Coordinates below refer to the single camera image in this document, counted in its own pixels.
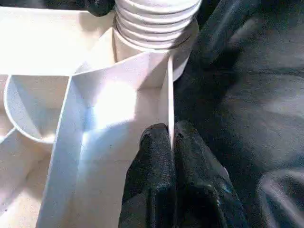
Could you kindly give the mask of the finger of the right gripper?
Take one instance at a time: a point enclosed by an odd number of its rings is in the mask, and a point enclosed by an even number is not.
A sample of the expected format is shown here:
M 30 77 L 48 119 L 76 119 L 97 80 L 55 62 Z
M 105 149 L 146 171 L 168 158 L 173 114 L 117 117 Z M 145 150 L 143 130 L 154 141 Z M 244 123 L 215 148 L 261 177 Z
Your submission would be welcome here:
M 115 0 L 85 0 L 88 12 L 96 17 L 107 15 L 114 7 Z
M 236 59 L 228 47 L 233 35 L 262 4 L 260 0 L 221 0 L 199 31 L 188 60 L 188 80 L 225 69 Z

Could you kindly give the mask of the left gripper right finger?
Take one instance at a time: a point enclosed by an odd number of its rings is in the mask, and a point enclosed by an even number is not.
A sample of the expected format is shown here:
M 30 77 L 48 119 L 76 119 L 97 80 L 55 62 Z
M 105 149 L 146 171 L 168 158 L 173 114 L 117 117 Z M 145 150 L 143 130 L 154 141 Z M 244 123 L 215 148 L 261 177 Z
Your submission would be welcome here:
M 190 122 L 175 124 L 177 219 L 180 228 L 247 228 L 227 170 Z

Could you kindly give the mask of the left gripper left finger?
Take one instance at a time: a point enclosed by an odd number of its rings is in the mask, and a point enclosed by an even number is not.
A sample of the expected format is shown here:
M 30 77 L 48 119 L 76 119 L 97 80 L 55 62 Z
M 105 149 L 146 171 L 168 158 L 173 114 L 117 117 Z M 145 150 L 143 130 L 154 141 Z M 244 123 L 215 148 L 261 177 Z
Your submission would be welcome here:
M 168 128 L 149 126 L 126 173 L 120 228 L 172 228 L 175 216 L 175 168 Z

